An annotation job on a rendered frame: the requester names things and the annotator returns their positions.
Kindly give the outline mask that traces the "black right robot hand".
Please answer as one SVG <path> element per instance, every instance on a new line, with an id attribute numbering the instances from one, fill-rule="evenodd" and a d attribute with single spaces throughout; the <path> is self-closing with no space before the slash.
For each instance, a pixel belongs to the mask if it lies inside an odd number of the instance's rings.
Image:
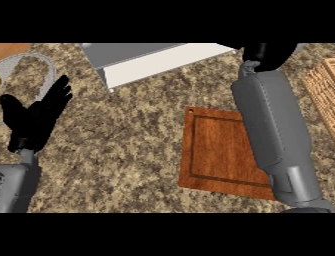
<path id="1" fill-rule="evenodd" d="M 297 48 L 295 42 L 247 43 L 244 45 L 244 61 L 257 61 L 255 72 L 273 71 L 288 60 Z"/>

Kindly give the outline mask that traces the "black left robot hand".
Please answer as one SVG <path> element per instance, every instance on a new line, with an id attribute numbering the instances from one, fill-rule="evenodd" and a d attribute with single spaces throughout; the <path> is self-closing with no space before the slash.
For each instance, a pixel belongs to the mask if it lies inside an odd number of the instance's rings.
<path id="1" fill-rule="evenodd" d="M 62 75 L 55 81 L 43 99 L 28 108 L 10 94 L 0 96 L 3 122 L 12 130 L 7 150 L 38 152 L 49 140 L 56 120 L 72 98 L 69 78 Z"/>

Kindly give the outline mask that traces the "brown wooden cutting board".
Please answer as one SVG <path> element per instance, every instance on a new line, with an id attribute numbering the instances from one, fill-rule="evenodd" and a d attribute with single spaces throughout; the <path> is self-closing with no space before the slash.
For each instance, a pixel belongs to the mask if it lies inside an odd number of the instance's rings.
<path id="1" fill-rule="evenodd" d="M 188 106 L 179 186 L 273 200 L 238 112 Z"/>

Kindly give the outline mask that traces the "clear glass bowl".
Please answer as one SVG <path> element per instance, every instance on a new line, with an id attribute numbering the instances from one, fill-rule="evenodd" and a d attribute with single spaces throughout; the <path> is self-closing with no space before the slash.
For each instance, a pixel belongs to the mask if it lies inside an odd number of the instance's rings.
<path id="1" fill-rule="evenodd" d="M 55 64 L 44 55 L 21 53 L 0 60 L 0 96 L 13 94 L 30 105 L 43 99 L 55 80 Z"/>

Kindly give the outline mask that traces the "grey and white appliance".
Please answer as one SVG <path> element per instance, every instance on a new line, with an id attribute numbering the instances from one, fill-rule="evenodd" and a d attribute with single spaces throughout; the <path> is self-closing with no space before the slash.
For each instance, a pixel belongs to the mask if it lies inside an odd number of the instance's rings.
<path id="1" fill-rule="evenodd" d="M 217 43 L 80 43 L 108 91 L 236 50 Z"/>

